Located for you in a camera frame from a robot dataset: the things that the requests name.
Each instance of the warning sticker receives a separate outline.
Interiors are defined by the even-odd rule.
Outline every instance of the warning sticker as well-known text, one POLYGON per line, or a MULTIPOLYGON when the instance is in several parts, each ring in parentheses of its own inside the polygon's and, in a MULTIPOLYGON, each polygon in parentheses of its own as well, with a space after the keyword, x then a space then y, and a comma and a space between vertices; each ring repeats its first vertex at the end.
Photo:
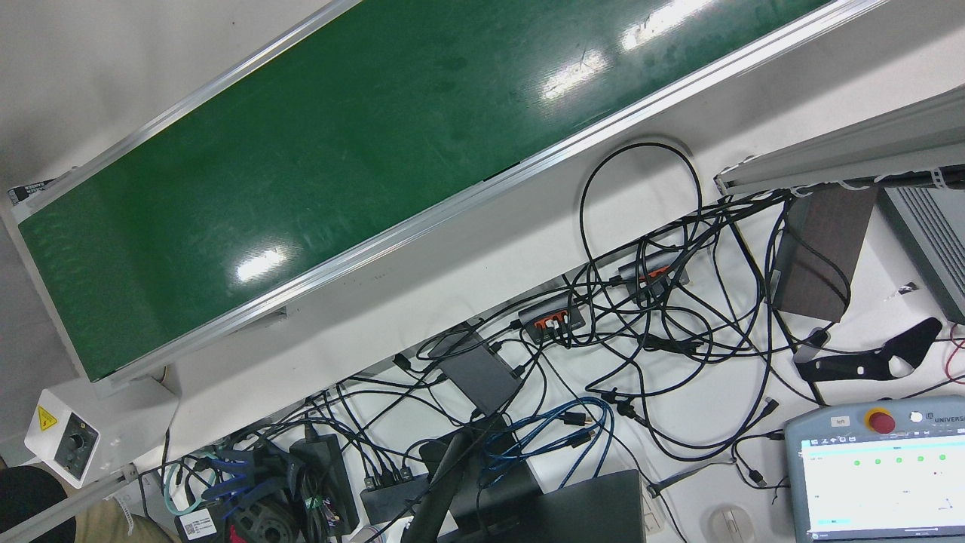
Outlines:
POLYGON ((50 414, 50 411, 44 409, 41 406, 37 406, 37 414, 40 415, 39 421, 41 423, 41 432, 49 429, 54 424, 57 424, 57 417, 50 414))
POLYGON ((198 539, 206 535, 213 535, 218 532, 218 528, 211 521, 211 514, 207 509, 201 509, 193 513, 178 517, 181 527, 184 528, 184 535, 188 540, 198 539))

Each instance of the red wire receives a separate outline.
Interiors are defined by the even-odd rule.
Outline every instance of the red wire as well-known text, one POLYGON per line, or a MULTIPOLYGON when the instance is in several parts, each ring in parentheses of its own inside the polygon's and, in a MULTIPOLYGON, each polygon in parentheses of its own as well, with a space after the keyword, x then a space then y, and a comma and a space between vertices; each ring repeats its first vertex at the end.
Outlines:
POLYGON ((955 329, 957 328, 958 325, 951 325, 951 329, 949 330, 949 340, 951 341, 952 345, 955 346, 955 348, 951 350, 948 359, 945 360, 945 377, 948 377, 949 381, 958 383, 959 385, 965 385, 965 381, 955 379, 951 376, 951 360, 955 358, 955 355, 957 355, 959 351, 965 349, 965 337, 955 341, 955 329))

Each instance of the gray device casing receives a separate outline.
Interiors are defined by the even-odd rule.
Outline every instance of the gray device casing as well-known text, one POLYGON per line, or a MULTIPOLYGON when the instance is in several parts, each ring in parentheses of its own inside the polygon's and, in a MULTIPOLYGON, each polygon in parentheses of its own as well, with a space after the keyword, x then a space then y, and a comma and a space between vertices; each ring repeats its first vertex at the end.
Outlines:
MULTIPOLYGON (((868 411, 881 408, 888 410, 895 419, 895 432, 908 432, 927 428, 965 428, 965 397, 935 396, 925 398, 911 398, 906 400, 883 400, 861 404, 848 404, 818 409, 802 414, 787 422, 785 426, 785 440, 787 447, 787 477, 790 481, 791 501, 794 510, 794 533, 798 543, 813 543, 808 536, 810 526, 808 514, 808 493, 804 483, 804 461, 801 459, 801 442, 823 437, 840 435, 876 435, 865 426, 865 415, 868 411), (912 412, 934 414, 932 419, 924 419, 915 423, 910 420, 912 412), (832 426, 832 420, 848 416, 850 425, 847 427, 832 426), (939 419, 957 418, 952 422, 935 422, 939 419)), ((860 541, 862 543, 887 542, 918 542, 933 541, 934 543, 965 543, 965 536, 949 535, 936 537, 888 537, 868 539, 827 540, 829 543, 837 541, 860 541)))

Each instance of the gray metal device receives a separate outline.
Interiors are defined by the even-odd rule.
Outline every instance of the gray metal device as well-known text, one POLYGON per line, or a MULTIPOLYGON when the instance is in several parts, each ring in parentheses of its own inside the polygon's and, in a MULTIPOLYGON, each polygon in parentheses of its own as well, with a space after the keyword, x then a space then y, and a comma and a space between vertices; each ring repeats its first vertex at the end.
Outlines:
POLYGON ((799 543, 965 542, 965 398, 819 409, 785 437, 799 543))
POLYGON ((879 202, 945 316, 965 324, 965 190, 898 186, 879 202))

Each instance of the power strip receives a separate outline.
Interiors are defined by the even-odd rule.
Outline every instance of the power strip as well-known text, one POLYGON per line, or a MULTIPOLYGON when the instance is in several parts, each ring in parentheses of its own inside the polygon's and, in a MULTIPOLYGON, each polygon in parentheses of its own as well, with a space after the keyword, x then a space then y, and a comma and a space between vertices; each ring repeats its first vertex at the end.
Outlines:
POLYGON ((644 531, 647 533, 647 537, 663 531, 664 524, 667 522, 666 517, 663 516, 663 511, 654 505, 653 498, 646 490, 641 504, 644 509, 644 531))

